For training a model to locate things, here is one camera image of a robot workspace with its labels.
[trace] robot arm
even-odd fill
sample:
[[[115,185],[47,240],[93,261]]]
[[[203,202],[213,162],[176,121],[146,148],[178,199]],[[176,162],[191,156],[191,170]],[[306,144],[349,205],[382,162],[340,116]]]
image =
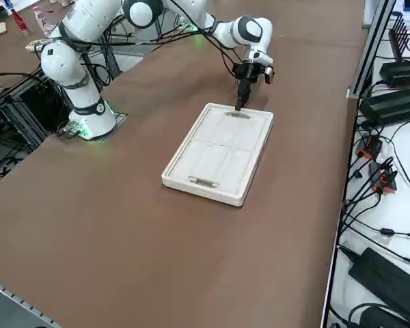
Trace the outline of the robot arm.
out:
[[[136,28],[151,26],[165,8],[188,18],[207,35],[216,38],[225,48],[246,46],[243,63],[232,72],[239,80],[236,109],[249,98],[250,85],[265,74],[273,80],[273,60],[267,55],[272,37],[272,24],[265,18],[240,17],[222,23],[207,12],[206,0],[79,0],[59,24],[50,38],[56,40],[43,48],[41,65],[44,73],[60,84],[74,109],[70,121],[78,122],[84,139],[109,133],[115,127],[114,114],[107,108],[94,81],[79,61],[79,46],[67,39],[95,42],[123,9],[125,17]]]
[[[267,55],[273,26],[266,18],[242,16],[232,22],[222,23],[207,12],[206,0],[123,0],[123,11],[136,28],[151,26],[167,8],[187,18],[203,32],[216,38],[227,49],[246,46],[242,64],[235,64],[232,71],[240,80],[235,109],[240,111],[249,99],[251,84],[261,74],[266,83],[273,81],[273,59]]]

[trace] red object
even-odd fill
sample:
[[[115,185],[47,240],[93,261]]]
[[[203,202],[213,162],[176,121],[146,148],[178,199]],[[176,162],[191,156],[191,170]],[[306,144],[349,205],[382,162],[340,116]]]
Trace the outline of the red object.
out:
[[[11,9],[12,16],[14,17],[16,24],[20,27],[20,30],[25,36],[29,36],[29,29],[27,28],[26,22],[17,14],[15,9]]]

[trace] white tray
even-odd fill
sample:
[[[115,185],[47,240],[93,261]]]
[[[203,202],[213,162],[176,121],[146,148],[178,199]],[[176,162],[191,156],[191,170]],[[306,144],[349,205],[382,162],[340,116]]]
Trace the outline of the white tray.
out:
[[[166,187],[242,206],[273,114],[207,104],[163,172]]]

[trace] bottle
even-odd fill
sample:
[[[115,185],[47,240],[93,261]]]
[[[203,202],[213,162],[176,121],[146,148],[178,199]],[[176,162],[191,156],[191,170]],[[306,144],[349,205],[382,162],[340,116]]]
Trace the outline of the bottle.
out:
[[[41,30],[44,32],[44,35],[48,38],[52,33],[53,26],[47,22],[46,16],[42,13],[40,6],[35,5],[33,8],[33,13],[35,14],[36,21],[41,27]]]
[[[22,31],[23,35],[27,38],[29,37],[29,29],[27,28],[26,22],[21,18],[20,15],[17,14],[17,12],[14,9],[14,5],[10,0],[3,0],[3,3],[5,4],[6,8],[11,11],[12,16],[14,17],[14,20],[18,27],[20,27],[20,30]]]

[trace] brown table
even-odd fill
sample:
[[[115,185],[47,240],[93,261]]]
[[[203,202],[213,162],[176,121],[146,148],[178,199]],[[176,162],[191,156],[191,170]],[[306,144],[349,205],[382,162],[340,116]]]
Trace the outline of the brown table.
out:
[[[363,0],[214,0],[274,24],[275,123],[244,207],[162,186],[208,102],[233,105],[221,57],[165,47],[104,93],[129,117],[104,145],[50,137],[0,185],[0,284],[64,328],[318,327],[349,155],[346,88]]]
[[[41,1],[40,6],[46,14],[49,22],[58,23],[69,8],[64,8],[56,3],[51,5],[47,0]],[[26,51],[25,47],[33,40],[44,39],[41,28],[36,22],[31,7],[26,8],[18,14],[21,15],[30,30],[30,36],[25,38],[15,23],[14,17],[9,16],[3,20],[8,32],[0,35],[0,72],[22,72],[32,73],[38,67],[39,61],[35,54]],[[0,87],[10,87],[21,81],[23,77],[8,76],[0,77]]]

